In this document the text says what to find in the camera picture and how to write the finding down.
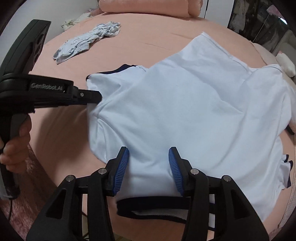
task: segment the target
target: device handle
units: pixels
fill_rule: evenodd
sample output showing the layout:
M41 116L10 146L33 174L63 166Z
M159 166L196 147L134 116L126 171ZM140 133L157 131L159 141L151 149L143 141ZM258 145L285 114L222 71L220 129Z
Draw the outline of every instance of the device handle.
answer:
M0 114L0 136L6 143L19 136L20 126L27 118L27 114ZM20 195L20 187L18 184L17 175L8 171L6 166L0 164L0 199L13 200Z

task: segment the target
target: fur carpet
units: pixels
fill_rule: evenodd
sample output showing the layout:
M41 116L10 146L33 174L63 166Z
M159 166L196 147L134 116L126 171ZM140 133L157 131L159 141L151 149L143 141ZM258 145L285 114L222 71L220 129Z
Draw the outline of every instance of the fur carpet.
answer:
M11 225L24 240L38 213L56 188L38 162L31 147L29 150L27 171L20 175L19 179L21 195L13 201L10 219ZM0 200L0 208L4 215L8 216L9 202Z

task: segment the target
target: blue gripper pad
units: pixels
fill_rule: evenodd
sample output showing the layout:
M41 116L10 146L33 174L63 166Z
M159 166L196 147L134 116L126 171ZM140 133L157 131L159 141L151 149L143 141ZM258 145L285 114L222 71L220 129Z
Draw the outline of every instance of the blue gripper pad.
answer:
M122 181L123 181L123 177L124 177L124 173L126 171L126 167L128 165L128 157L129 157L129 151L126 148L121 160L119 162L118 168L116 170L116 173L114 175L114 186L113 186L113 194L116 195L117 192L119 192Z
M168 152L168 161L170 163L170 168L173 173L173 178L174 178L174 181L176 184L176 188L177 188L178 192L183 196L183 194L184 194L183 177L182 177L180 168L177 164L177 160L175 158L175 155L172 151L172 148L170 148L170 150Z

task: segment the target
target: bed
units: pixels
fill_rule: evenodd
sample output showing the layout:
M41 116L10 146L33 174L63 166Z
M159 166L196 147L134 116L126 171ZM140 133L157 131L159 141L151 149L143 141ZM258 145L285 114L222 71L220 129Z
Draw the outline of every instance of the bed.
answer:
M52 59L55 51L68 39L90 31L99 23L120 22L121 31L114 38L91 45L89 51L57 65ZM86 77L92 73L112 71L123 64L150 67L156 62L182 50L193 38L206 32L232 55L250 67L265 66L256 48L235 32L205 19L181 19L152 14L101 14L81 22L44 45L31 74L69 79L86 89ZM85 106L38 109L31 114L30 145L50 179L59 185L69 174L90 175L104 167L90 151ZM281 133L284 153L295 162L294 136ZM291 215L295 203L295 168L291 170L292 186L281 191L276 206L264 221L273 238ZM83 211L87 213L86 198ZM113 231L133 241L181 240L184 225L164 220L134 220L116 214L116 203L108 200Z

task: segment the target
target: silver screw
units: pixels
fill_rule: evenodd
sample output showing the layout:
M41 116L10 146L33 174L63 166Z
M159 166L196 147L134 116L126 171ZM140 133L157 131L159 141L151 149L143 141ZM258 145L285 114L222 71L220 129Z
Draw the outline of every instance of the silver screw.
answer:
M73 180L74 180L74 176L73 175L66 176L66 181L67 182L71 182Z
M190 172L191 172L191 174L196 175L196 174L199 174L200 171L197 170L196 168L193 168L190 170Z
M107 172L106 168L100 168L99 169L99 174L105 174Z
M231 181L231 177L230 176L224 176L223 179L227 182L230 182Z

